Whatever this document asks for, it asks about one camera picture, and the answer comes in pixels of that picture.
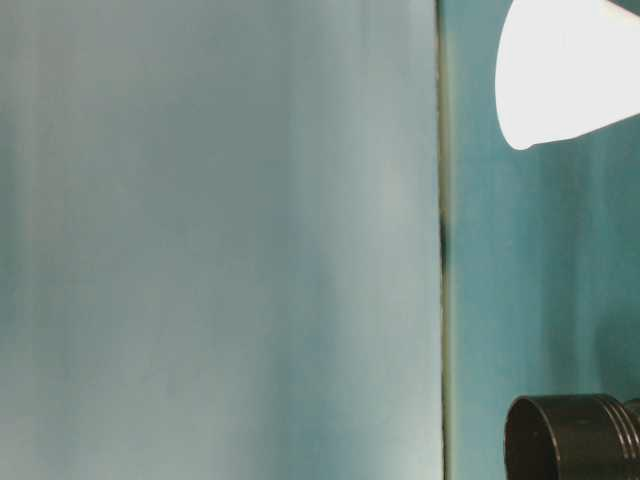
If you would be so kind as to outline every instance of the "pale blue surface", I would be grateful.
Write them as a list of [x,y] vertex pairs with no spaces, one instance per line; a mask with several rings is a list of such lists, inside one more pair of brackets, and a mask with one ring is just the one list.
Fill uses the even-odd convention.
[[511,150],[493,92],[509,4],[441,5],[452,480],[504,478],[516,395],[640,395],[640,120]]
[[0,477],[441,474],[432,2],[0,6]]

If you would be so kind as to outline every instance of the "black cylinder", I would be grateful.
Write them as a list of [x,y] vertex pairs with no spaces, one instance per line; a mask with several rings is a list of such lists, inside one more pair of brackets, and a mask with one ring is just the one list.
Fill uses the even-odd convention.
[[520,397],[505,426],[508,480],[640,480],[638,402]]

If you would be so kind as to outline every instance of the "teal wall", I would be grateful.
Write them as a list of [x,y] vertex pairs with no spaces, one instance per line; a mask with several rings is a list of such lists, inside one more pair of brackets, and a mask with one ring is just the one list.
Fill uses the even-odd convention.
[[440,476],[434,23],[2,3],[0,476]]
[[516,395],[640,392],[640,120],[511,150],[493,92],[509,5],[440,4],[452,480],[504,478]]

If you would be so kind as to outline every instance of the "white cone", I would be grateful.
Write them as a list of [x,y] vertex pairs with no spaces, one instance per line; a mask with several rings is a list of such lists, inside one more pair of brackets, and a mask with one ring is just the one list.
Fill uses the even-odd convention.
[[640,113],[640,17],[607,0],[514,0],[496,66],[498,120],[523,150]]

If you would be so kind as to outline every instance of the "teal background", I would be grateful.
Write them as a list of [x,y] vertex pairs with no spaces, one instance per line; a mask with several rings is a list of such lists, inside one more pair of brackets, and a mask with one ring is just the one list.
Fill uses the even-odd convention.
[[442,473],[431,1],[5,0],[0,477]]
[[504,478],[516,395],[640,392],[640,120],[510,149],[493,90],[510,3],[440,3],[452,480]]

